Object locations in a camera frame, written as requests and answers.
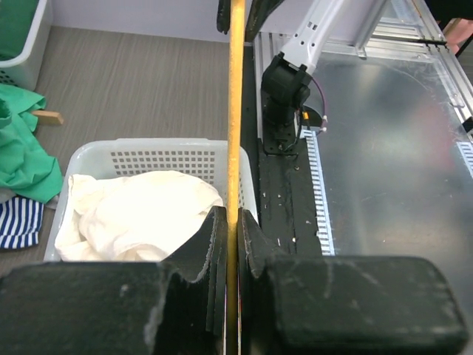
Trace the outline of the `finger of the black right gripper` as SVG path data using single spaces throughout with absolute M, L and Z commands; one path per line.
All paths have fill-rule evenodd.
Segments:
M 253 41 L 276 6 L 274 0 L 254 0 L 245 28 L 245 41 Z
M 231 0 L 219 0 L 217 7 L 217 31 L 228 34 L 231 25 Z

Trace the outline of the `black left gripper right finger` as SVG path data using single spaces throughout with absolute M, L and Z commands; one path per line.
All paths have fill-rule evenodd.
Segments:
M 239 210 L 239 301 L 244 354 L 287 354 L 284 289 L 278 267 L 285 254 L 247 209 Z

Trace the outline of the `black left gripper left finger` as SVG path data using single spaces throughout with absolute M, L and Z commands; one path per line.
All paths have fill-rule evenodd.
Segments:
M 227 220 L 213 207 L 166 261 L 174 268 L 163 307 L 162 354 L 220 354 L 225 319 Z

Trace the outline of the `yellow velvet hanger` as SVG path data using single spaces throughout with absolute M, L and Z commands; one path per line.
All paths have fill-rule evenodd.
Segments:
M 239 150 L 242 116 L 242 77 L 245 1 L 231 2 L 228 79 L 228 187 L 227 187 L 227 306 L 226 353 L 239 353 L 239 275 L 237 225 L 239 211 Z

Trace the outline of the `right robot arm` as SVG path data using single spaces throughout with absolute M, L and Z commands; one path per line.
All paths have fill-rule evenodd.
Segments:
M 262 74 L 262 133 L 268 155 L 295 155 L 304 125 L 304 103 L 323 46 L 334 41 L 364 49 L 385 1 L 292 1 L 297 14 L 290 38 Z

